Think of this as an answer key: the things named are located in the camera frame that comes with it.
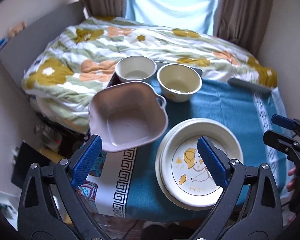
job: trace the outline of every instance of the hand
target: hand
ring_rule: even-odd
[[[288,172],[288,176],[292,176],[296,173],[296,167],[293,167],[289,172]],[[288,184],[287,184],[287,190],[290,192],[292,190],[294,190],[294,182],[295,182],[295,179],[293,179],[292,181],[290,181]]]

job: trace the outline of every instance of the blue tablecloth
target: blue tablecloth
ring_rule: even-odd
[[[161,93],[158,81],[152,86]],[[280,152],[269,152],[262,136],[265,130],[286,132],[271,124],[273,114],[285,112],[281,99],[269,93],[260,95],[228,83],[203,80],[202,88],[190,101],[174,103],[167,100],[166,111],[169,126],[166,133],[176,124],[196,117],[216,120],[228,127],[240,142],[244,164],[259,166],[269,163],[276,174],[279,192],[287,181],[286,156]],[[176,206],[161,191],[155,175],[155,157],[164,135],[154,143],[137,149],[125,208],[126,218],[148,221],[172,222],[206,217],[209,210],[190,211]],[[242,190],[238,204],[244,202],[248,187]]]

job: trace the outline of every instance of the bowl handle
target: bowl handle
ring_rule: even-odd
[[[158,95],[158,94],[156,94],[155,96],[162,102],[162,104],[161,104],[160,107],[161,107],[163,110],[165,110],[165,109],[166,109],[166,106],[167,106],[167,101],[165,100],[165,98],[164,98],[163,96]]]

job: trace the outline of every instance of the bed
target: bed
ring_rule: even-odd
[[[197,67],[207,79],[277,85],[275,71],[227,41],[120,17],[85,19],[80,2],[31,24],[0,51],[34,109],[82,134],[89,128],[90,99],[107,87],[115,64],[131,55],[149,57],[159,67],[161,62]]]

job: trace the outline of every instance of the greek key pattern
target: greek key pattern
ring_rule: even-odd
[[[125,206],[136,152],[137,149],[135,148],[126,150],[123,153],[123,160],[121,162],[112,203],[115,217],[125,218]]]
[[[262,96],[259,91],[253,91],[252,96],[253,96],[254,104],[258,111],[261,127],[263,129],[263,132],[266,132],[269,129],[272,129],[272,126],[271,126],[271,121],[270,121],[268,112],[267,112],[265,106],[263,105]],[[279,171],[278,171],[278,161],[279,160],[278,160],[278,157],[276,154],[276,150],[269,147],[268,145],[266,145],[265,147],[266,147],[268,164],[273,173],[275,183],[277,185],[279,185]]]

